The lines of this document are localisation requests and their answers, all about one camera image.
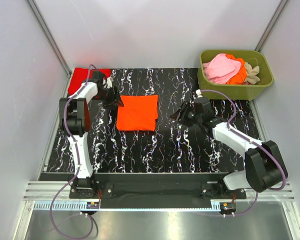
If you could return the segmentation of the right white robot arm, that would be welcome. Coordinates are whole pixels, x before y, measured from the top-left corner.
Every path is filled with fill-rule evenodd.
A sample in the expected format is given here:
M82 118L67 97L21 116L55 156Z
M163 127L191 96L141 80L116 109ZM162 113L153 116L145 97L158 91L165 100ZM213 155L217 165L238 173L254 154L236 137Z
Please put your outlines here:
M272 140L257 140L236 130L227 120L216 116L207 98L201 96L193 102L184 101L170 118L187 127L198 126L204 136L227 145L244 159L244 170L228 173L204 196L230 199L237 190L253 189L262 193L285 187L288 172L278 145Z

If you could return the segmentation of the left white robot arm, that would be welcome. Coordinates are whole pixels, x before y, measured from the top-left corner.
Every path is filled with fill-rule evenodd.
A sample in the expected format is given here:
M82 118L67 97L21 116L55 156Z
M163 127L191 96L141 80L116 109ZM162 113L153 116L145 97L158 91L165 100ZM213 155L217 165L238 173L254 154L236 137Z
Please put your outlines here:
M59 127L66 133L74 160L74 177L69 180L71 192L93 198L101 191L90 161L88 133L92 126L88 103L102 102L105 109L118 109L124 103L113 80L103 70L88 70L78 89L59 100Z

